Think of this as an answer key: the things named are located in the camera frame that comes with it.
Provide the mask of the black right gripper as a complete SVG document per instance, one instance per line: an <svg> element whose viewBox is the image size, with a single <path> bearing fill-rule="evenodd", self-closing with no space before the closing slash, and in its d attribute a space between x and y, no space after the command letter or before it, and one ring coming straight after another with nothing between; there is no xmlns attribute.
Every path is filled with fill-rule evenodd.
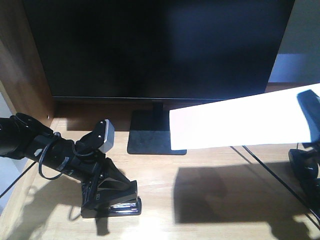
<svg viewBox="0 0 320 240"><path fill-rule="evenodd" d="M312 90L297 95L299 106L307 121L310 142L304 143L302 149L290 149L289 162L293 173L307 197L311 210L320 214L320 97Z"/></svg>

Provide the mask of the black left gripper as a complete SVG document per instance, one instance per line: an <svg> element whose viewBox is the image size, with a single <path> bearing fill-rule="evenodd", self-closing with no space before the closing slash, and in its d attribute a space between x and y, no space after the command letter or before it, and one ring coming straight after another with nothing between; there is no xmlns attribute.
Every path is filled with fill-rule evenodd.
<svg viewBox="0 0 320 240"><path fill-rule="evenodd" d="M38 162L38 173L47 180L67 175L85 182L106 159L106 153L97 146L97 131L86 134L76 142L58 134L39 134L29 141L29 158Z"/></svg>

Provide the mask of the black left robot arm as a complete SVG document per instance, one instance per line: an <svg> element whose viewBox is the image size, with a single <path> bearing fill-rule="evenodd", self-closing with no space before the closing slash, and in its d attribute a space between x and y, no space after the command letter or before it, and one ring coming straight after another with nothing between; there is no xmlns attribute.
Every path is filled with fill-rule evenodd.
<svg viewBox="0 0 320 240"><path fill-rule="evenodd" d="M100 120L78 141L62 138L24 113L0 119L1 157L28 158L38 163L40 174L46 166L82 182L100 175L114 138L115 128L108 119Z"/></svg>

